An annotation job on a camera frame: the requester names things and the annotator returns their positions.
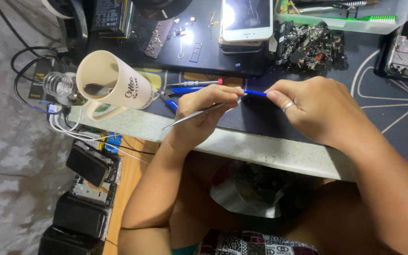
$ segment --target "sim card tray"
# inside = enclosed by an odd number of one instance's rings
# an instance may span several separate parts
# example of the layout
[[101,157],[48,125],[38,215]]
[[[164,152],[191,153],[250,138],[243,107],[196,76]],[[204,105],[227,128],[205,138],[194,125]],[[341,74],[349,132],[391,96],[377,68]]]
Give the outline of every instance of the sim card tray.
[[195,46],[193,47],[193,53],[191,54],[191,59],[189,60],[190,62],[195,62],[195,63],[198,62],[198,58],[200,57],[202,47],[203,47],[202,43],[195,43]]

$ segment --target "silver ring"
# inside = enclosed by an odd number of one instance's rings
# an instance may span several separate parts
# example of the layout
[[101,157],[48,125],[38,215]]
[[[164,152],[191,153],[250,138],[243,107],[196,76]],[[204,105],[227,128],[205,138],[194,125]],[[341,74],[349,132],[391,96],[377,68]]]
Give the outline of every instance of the silver ring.
[[295,103],[294,103],[294,102],[288,103],[288,104],[284,107],[283,113],[286,113],[286,110],[287,110],[289,107],[291,107],[292,105],[295,105]]

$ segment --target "spoon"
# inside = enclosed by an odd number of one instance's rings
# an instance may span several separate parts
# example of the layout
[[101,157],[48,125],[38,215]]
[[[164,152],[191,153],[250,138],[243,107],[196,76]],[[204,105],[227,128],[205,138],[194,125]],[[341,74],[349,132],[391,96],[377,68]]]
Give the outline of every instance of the spoon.
[[104,96],[110,94],[113,88],[108,88],[98,83],[89,83],[84,85],[83,90],[92,96]]

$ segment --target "coffee mug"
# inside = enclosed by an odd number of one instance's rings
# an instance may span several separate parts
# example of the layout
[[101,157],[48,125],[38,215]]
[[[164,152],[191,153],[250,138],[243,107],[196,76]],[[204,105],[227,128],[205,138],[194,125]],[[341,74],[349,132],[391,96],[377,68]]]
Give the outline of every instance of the coffee mug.
[[[154,88],[146,78],[105,50],[94,51],[87,55],[78,66],[76,73],[76,86],[90,101],[86,114],[92,120],[104,120],[128,108],[146,108],[154,98]],[[113,90],[108,95],[89,95],[83,87],[91,83],[102,84]],[[108,113],[94,116],[95,110],[104,103],[118,107]]]

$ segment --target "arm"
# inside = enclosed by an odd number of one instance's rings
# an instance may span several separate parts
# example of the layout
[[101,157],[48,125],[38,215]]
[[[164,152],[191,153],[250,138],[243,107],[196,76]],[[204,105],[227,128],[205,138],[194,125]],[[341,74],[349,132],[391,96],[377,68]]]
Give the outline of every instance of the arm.
[[280,80],[266,91],[291,124],[310,139],[345,153],[379,238],[408,255],[408,161],[369,121],[347,87],[333,79]]
[[213,84],[180,98],[177,118],[213,103],[228,104],[178,124],[167,134],[125,208],[119,234],[120,254],[171,253],[168,220],[179,190],[185,157],[213,133],[227,110],[238,105],[240,95],[243,95],[241,88]]

